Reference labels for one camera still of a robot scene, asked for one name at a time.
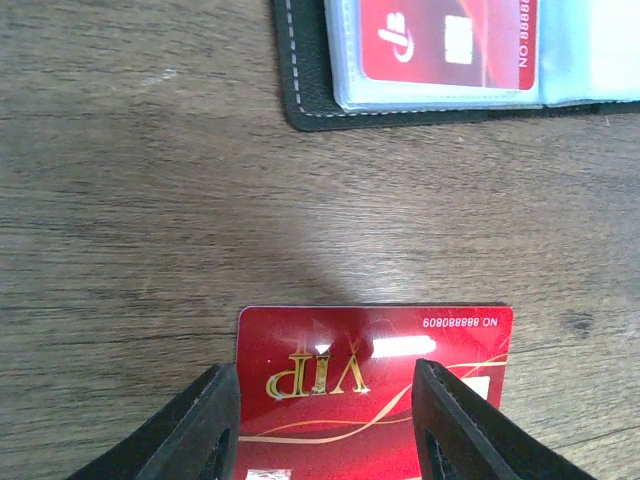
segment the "vip lettering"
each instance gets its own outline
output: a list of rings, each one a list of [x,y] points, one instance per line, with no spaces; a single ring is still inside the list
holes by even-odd
[[[366,393],[369,391],[369,388],[367,388],[364,383],[364,379],[362,378],[362,371],[360,370],[360,365],[358,364],[358,359],[356,358],[355,353],[351,354],[346,364],[341,364],[335,360],[330,362],[331,357],[329,354],[312,355],[310,353],[296,352],[289,355],[289,360],[293,362],[292,370],[279,372],[271,376],[267,381],[266,390],[270,397],[280,400],[284,398],[308,397],[311,395],[336,395],[344,393],[342,384],[347,375],[353,376],[355,383],[355,386],[353,387],[354,392]],[[305,391],[304,384],[307,366],[314,363],[312,360],[315,360],[315,382],[310,391]],[[338,382],[331,386],[327,385],[327,378],[330,369],[331,371],[334,371],[335,369],[341,369],[342,371]],[[293,387],[290,392],[285,392],[280,388],[280,380],[284,377],[291,377],[293,380]]]

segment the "wooden surface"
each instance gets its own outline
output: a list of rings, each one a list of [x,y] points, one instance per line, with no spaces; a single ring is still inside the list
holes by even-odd
[[[299,134],[270,26],[3,2],[0,477],[122,439],[233,359],[245,305],[360,302],[512,305],[504,411],[640,477],[640,116]]]

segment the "black card holder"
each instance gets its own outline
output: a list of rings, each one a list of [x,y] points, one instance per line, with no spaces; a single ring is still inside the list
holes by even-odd
[[[640,112],[640,102],[524,110],[405,110],[345,113],[335,102],[323,0],[273,0],[282,95],[287,118],[301,131],[480,122],[490,119]]]

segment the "red card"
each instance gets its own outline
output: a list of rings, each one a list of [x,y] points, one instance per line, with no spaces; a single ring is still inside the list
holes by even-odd
[[[442,363],[497,407],[512,323],[507,307],[245,309],[234,478],[419,478],[416,360]]]
[[[529,90],[538,0],[360,0],[373,80]]]

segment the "gold wavy line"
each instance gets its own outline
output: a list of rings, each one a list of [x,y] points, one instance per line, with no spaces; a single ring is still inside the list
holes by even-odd
[[[502,366],[502,365],[506,365],[507,361],[503,361],[503,362],[496,362],[495,360],[497,360],[500,357],[506,357],[506,353],[502,353],[500,355],[496,355],[495,357],[492,357],[490,359],[488,359],[485,362],[474,362],[474,363],[458,363],[458,364],[454,364],[454,365],[448,365],[446,368],[462,368],[462,367],[473,367],[470,371],[468,371],[467,373],[465,373],[462,378],[468,378],[472,373],[475,373],[476,371],[478,371],[480,368],[483,367],[493,367],[493,366]],[[261,442],[261,443],[287,443],[287,444],[306,444],[306,445],[315,445],[315,444],[321,444],[321,443],[330,443],[330,442],[335,442],[337,440],[342,440],[343,438],[348,438],[352,435],[355,435],[357,433],[362,432],[363,430],[366,430],[367,428],[373,426],[373,425],[389,425],[389,424],[394,424],[394,423],[400,423],[400,422],[406,422],[407,420],[411,420],[412,417],[407,417],[407,418],[402,418],[399,420],[387,420],[387,421],[380,421],[382,418],[384,418],[392,409],[393,407],[395,407],[397,405],[397,403],[400,401],[400,398],[402,398],[402,396],[406,393],[406,391],[411,388],[412,384],[409,384],[406,388],[404,388],[400,393],[398,393],[393,399],[391,399],[391,401],[385,405],[382,410],[380,410],[380,412],[378,412],[378,414],[369,422],[358,422],[358,421],[351,421],[351,420],[309,420],[306,422],[296,422],[296,423],[290,423],[288,425],[282,425],[280,427],[276,427],[276,428],[272,428],[271,430],[267,430],[264,431],[262,433],[259,433],[257,435],[253,435],[253,436],[240,436],[238,437],[238,440],[241,442]],[[343,434],[343,435],[339,435],[336,437],[328,437],[328,438],[288,438],[288,437],[266,437],[265,435],[269,434],[269,433],[273,433],[273,432],[277,432],[280,430],[286,430],[288,428],[292,428],[292,427],[298,427],[298,426],[302,426],[302,425],[313,425],[313,424],[319,424],[319,423],[333,423],[333,424],[342,424],[342,425],[363,425],[360,428],[357,428],[356,430]]]
[[[356,434],[362,432],[363,430],[366,430],[370,426],[378,423],[378,421],[380,421],[382,418],[384,418],[393,409],[393,407],[395,407],[398,404],[398,402],[400,401],[402,396],[407,392],[407,390],[409,390],[411,388],[411,385],[412,384],[409,384],[405,388],[400,390],[400,393],[398,393],[395,397],[393,397],[391,399],[391,401],[389,403],[387,403],[382,408],[382,410],[380,410],[376,414],[375,417],[373,417],[373,419],[371,419],[369,422],[365,423],[360,428],[356,428],[355,430],[353,430],[352,432],[349,432],[349,433],[345,433],[345,434],[342,434],[342,435],[337,435],[335,437],[328,437],[328,438],[286,438],[286,437],[259,437],[259,436],[245,437],[245,436],[241,436],[241,437],[238,437],[238,440],[241,441],[241,442],[286,443],[286,444],[301,444],[301,445],[319,445],[319,444],[323,444],[323,443],[331,443],[331,442],[337,442],[338,440],[344,440],[345,438],[349,438],[349,437],[351,437],[353,435],[356,435]]]

